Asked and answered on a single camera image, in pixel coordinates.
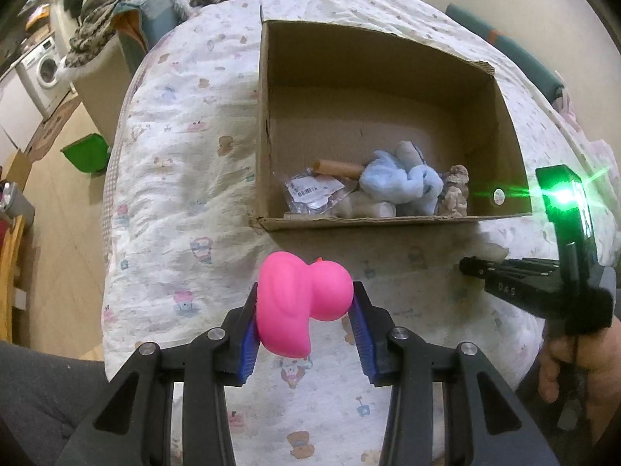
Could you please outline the teal orange cushion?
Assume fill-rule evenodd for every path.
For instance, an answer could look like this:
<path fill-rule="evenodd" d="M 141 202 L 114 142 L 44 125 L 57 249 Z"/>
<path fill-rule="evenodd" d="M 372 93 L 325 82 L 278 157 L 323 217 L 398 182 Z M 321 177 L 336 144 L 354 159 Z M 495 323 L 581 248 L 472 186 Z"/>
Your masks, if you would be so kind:
<path fill-rule="evenodd" d="M 111 26 L 132 75 L 151 49 L 191 13 L 187 0 L 128 0 L 116 4 Z"/>

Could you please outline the yellow wooden chair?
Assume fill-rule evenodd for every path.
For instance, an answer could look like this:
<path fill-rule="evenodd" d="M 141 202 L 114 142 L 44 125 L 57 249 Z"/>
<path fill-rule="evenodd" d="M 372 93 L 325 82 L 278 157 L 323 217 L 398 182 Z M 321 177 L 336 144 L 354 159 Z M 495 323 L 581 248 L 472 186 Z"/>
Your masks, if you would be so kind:
<path fill-rule="evenodd" d="M 19 258 L 21 243 L 25 230 L 24 216 L 12 220 L 12 225 L 6 230 L 1 246 L 0 267 L 0 334 L 1 340 L 13 342 L 13 312 L 25 311 L 28 305 L 28 294 L 19 288 L 16 282 L 21 276 Z"/>

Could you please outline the light blue plush whale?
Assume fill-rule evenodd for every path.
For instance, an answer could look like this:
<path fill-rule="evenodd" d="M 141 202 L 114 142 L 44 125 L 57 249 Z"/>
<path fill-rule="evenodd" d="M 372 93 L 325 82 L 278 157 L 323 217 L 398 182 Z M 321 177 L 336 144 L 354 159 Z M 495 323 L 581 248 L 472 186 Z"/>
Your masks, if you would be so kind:
<path fill-rule="evenodd" d="M 392 153 L 376 150 L 358 180 L 331 214 L 344 219 L 432 216 L 443 190 L 438 173 L 411 141 L 401 141 Z"/>

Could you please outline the brown cardboard box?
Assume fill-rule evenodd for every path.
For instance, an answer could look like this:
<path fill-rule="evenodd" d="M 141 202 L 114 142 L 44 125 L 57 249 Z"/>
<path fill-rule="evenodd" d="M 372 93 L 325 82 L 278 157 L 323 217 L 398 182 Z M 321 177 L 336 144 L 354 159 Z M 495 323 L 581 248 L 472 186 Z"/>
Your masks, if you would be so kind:
<path fill-rule="evenodd" d="M 359 26 L 264 20 L 258 93 L 256 220 L 266 230 L 339 226 L 292 215 L 284 179 L 319 160 L 364 164 L 402 141 L 438 172 L 465 166 L 468 221 L 532 211 L 517 132 L 487 62 Z"/>

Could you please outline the clear plastic packet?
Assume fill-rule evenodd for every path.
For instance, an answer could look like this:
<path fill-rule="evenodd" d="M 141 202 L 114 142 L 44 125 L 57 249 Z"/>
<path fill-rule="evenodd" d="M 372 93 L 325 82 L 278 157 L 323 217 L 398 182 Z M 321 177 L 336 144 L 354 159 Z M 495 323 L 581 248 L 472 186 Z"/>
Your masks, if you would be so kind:
<path fill-rule="evenodd" d="M 346 177 L 320 175 L 306 169 L 281 184 L 288 211 L 296 215 L 323 215 L 353 193 L 358 182 Z"/>

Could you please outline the teal pillow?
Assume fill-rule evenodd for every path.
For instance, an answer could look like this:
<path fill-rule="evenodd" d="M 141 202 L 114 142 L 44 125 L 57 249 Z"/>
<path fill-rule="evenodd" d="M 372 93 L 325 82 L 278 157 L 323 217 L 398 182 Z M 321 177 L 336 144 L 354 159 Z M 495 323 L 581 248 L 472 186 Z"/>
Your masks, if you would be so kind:
<path fill-rule="evenodd" d="M 538 87 L 538 90 L 543 93 L 548 102 L 553 103 L 559 97 L 564 84 L 543 63 L 531 53 L 528 53 L 515 40 L 502 35 L 491 24 L 454 3 L 448 4 L 445 13 L 448 17 L 461 24 L 463 28 L 467 28 L 489 44 L 495 46 L 506 57 L 509 57 L 529 81 Z"/>

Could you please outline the white patterned bed quilt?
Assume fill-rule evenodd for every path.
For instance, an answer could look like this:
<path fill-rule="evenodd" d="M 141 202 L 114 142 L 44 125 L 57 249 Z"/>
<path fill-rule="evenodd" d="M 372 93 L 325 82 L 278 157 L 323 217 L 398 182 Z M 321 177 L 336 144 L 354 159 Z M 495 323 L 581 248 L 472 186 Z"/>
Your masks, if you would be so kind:
<path fill-rule="evenodd" d="M 587 181 L 600 259 L 620 251 L 620 175 L 516 64 L 420 0 L 232 0 L 207 6 L 147 55 L 125 97 L 106 177 L 108 275 L 102 310 L 113 376 L 144 341 L 192 341 L 242 304 L 260 263 L 288 250 L 334 260 L 396 322 L 427 341 L 478 344 L 508 384 L 534 363 L 541 322 L 460 275 L 469 255 L 553 258 L 541 203 L 527 217 L 478 224 L 267 233 L 250 223 L 256 194 L 263 19 L 348 24 L 491 64 L 528 170 L 564 163 Z"/>

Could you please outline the white kitchen cabinet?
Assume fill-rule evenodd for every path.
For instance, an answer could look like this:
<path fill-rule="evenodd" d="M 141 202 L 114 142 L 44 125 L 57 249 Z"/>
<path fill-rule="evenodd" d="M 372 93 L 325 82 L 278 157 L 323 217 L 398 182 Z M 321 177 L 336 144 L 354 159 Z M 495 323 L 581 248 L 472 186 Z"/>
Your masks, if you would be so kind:
<path fill-rule="evenodd" d="M 42 122 L 39 108 L 14 68 L 1 79 L 0 122 L 9 140 L 22 151 L 28 149 Z"/>

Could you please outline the grey trousers leg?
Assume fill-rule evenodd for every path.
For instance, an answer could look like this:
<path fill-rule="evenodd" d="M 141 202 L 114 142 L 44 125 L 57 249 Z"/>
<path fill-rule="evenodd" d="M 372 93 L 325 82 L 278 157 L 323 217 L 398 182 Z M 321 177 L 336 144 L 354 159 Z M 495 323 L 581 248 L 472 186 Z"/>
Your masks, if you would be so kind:
<path fill-rule="evenodd" d="M 53 465 L 108 386 L 104 364 L 1 343 L 1 463 Z"/>

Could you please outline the green plastic dustpan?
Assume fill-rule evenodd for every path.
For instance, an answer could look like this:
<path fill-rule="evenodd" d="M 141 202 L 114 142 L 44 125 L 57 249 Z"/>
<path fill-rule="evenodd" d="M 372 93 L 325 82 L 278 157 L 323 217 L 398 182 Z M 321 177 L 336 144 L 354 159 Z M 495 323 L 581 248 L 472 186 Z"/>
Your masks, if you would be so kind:
<path fill-rule="evenodd" d="M 64 146 L 63 156 L 83 174 L 99 174 L 108 168 L 111 151 L 105 139 L 99 134 L 89 134 Z"/>

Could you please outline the beige lace fabric bundle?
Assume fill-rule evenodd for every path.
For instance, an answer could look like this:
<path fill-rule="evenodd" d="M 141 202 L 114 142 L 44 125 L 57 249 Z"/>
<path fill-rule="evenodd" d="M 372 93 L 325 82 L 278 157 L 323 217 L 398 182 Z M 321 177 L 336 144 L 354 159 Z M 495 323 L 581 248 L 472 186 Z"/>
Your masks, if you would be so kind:
<path fill-rule="evenodd" d="M 436 214 L 441 217 L 465 218 L 467 199 L 470 195 L 470 175 L 465 166 L 453 165 L 442 175 L 443 190 L 438 199 Z"/>

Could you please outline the pink rubber duck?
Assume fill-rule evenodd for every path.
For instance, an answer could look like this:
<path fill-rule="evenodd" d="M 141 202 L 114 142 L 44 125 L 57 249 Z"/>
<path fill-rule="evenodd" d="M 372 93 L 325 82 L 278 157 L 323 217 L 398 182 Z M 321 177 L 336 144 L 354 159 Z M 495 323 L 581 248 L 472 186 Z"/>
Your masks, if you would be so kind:
<path fill-rule="evenodd" d="M 311 353 L 309 322 L 340 319 L 352 305 L 354 282 L 334 261 L 305 263 L 286 251 L 269 255 L 257 282 L 256 321 L 264 347 L 277 356 Z"/>

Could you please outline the brown cardboard tube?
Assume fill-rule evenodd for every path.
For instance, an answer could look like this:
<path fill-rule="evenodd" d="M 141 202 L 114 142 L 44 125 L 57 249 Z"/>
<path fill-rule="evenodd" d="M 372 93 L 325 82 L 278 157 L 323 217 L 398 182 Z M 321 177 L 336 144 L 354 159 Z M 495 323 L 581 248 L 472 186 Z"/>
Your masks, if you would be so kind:
<path fill-rule="evenodd" d="M 364 169 L 365 166 L 362 164 L 326 159 L 319 159 L 312 165 L 312 172 L 316 175 L 343 177 L 351 180 L 358 180 Z"/>

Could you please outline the white washing machine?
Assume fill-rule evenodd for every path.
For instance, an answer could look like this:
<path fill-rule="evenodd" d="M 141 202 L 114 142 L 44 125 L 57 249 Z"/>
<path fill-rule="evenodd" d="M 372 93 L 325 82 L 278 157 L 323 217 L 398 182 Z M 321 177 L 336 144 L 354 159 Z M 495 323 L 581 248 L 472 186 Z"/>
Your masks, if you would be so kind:
<path fill-rule="evenodd" d="M 61 56 L 53 35 L 42 40 L 18 63 L 17 73 L 24 89 L 44 120 L 53 116 L 71 90 L 59 77 Z"/>

